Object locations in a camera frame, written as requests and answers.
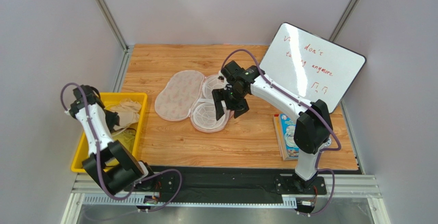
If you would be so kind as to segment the yellow bra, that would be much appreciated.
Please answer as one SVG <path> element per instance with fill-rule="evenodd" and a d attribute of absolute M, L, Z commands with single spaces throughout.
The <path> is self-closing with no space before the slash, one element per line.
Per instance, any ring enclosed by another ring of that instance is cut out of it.
<path fill-rule="evenodd" d="M 134 148 L 137 131 L 133 128 L 127 128 L 123 131 L 112 134 L 114 140 L 118 140 L 128 151 L 132 152 Z"/>

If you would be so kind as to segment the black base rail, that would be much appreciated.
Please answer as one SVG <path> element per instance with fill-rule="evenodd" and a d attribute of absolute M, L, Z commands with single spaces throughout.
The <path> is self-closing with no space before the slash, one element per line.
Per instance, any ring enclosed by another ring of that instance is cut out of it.
<path fill-rule="evenodd" d="M 296 189 L 293 169 L 177 167 L 154 180 L 160 201 L 171 203 L 282 203 L 283 195 L 327 197 L 330 192 L 319 176 L 306 190 Z"/>

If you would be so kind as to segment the yellow plastic bin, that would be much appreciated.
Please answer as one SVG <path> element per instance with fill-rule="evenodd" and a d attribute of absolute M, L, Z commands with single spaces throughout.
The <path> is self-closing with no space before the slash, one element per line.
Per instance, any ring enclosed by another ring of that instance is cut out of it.
<path fill-rule="evenodd" d="M 148 96 L 146 93 L 140 92 L 101 92 L 101 100 L 103 104 L 108 107 L 111 105 L 117 105 L 120 101 L 124 99 L 130 99 L 131 101 L 138 102 L 141 104 L 141 109 L 139 110 L 139 121 L 131 124 L 129 128 L 136 131 L 134 140 L 132 140 L 132 148 L 129 150 L 132 155 L 139 159 L 139 145 L 142 133 L 142 127 L 144 124 L 144 119 L 146 117 L 146 110 L 148 104 Z M 71 171 L 76 173 L 85 173 L 82 166 L 82 161 L 88 158 L 88 140 L 86 138 L 85 132 L 82 133 L 82 137 L 79 140 L 79 145 L 77 147 L 74 159 L 71 164 Z"/>

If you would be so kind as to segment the beige bra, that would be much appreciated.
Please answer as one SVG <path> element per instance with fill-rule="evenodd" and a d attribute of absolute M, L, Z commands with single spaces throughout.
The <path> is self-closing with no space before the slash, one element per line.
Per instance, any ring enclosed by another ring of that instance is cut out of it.
<path fill-rule="evenodd" d="M 142 105 L 131 99 L 122 99 L 118 104 L 112 104 L 106 110 L 116 112 L 119 116 L 119 123 L 114 126 L 114 130 L 128 128 L 139 121 Z"/>

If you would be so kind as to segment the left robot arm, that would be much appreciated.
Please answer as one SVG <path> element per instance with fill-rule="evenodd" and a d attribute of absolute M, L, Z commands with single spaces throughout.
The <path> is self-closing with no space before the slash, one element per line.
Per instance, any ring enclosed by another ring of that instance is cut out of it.
<path fill-rule="evenodd" d="M 141 105 L 119 105 L 107 109 L 99 91 L 89 85 L 74 86 L 75 101 L 65 112 L 78 120 L 88 143 L 88 158 L 82 166 L 91 178 L 110 198 L 116 201 L 117 193 L 128 186 L 134 187 L 142 179 L 153 174 L 149 165 L 138 161 L 114 134 L 140 120 Z"/>

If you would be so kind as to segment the whiteboard with red writing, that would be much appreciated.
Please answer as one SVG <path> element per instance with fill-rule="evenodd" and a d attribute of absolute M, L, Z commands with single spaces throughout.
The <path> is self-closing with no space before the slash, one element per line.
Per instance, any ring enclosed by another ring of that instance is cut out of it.
<path fill-rule="evenodd" d="M 333 113 L 366 63 L 365 56 L 282 23 L 260 62 L 275 83 Z"/>

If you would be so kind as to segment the blue illustrated book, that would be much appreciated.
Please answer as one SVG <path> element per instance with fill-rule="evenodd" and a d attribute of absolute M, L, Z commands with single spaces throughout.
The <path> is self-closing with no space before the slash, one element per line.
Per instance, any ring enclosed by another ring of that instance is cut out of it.
<path fill-rule="evenodd" d="M 275 114 L 273 123 L 281 158 L 284 161 L 298 160 L 299 148 L 294 141 L 295 123 L 285 114 Z"/>

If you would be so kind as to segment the floral mesh laundry bag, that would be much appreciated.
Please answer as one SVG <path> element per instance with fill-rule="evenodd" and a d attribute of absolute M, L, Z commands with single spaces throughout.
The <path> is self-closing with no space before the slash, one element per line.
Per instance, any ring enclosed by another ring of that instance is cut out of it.
<path fill-rule="evenodd" d="M 225 114 L 216 120 L 212 91 L 224 88 L 225 84 L 218 74 L 207 77 L 196 70 L 177 72 L 158 94 L 155 112 L 171 122 L 189 119 L 200 132 L 219 132 L 225 128 L 233 112 L 224 108 Z"/>

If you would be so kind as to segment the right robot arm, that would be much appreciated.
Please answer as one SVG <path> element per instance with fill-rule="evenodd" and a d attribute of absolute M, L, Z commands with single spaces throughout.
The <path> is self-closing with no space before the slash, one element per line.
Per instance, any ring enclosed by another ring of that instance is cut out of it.
<path fill-rule="evenodd" d="M 246 96 L 253 95 L 268 102 L 293 121 L 296 126 L 294 142 L 299 148 L 293 174 L 294 184 L 301 192 L 310 188 L 318 175 L 316 164 L 319 153 L 333 130 L 326 103 L 294 96 L 258 66 L 244 69 L 231 61 L 220 70 L 219 79 L 226 85 L 212 91 L 217 120 L 225 114 L 225 110 L 233 111 L 235 118 L 249 111 Z"/>

